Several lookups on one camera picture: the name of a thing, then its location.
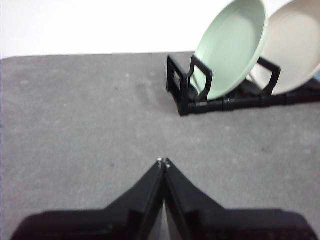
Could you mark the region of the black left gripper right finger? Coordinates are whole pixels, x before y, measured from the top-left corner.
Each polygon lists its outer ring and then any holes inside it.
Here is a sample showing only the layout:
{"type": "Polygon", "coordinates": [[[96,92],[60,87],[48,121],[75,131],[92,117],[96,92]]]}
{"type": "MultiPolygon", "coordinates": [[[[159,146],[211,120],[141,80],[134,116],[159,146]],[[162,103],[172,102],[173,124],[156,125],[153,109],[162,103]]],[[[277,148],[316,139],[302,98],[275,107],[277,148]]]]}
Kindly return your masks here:
{"type": "Polygon", "coordinates": [[[165,207],[173,240],[317,240],[306,218],[277,208],[224,208],[168,158],[165,207]]]}

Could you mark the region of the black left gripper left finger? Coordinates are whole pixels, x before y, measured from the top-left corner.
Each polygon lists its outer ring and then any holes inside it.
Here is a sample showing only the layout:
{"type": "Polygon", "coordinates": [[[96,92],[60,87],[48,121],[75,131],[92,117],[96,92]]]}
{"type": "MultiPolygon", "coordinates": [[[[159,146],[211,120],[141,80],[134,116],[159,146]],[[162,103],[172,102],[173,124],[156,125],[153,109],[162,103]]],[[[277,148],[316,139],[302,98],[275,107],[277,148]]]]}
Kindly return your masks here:
{"type": "Polygon", "coordinates": [[[154,240],[164,205],[162,159],[129,190],[101,209],[56,210],[26,217],[13,240],[154,240]]]}

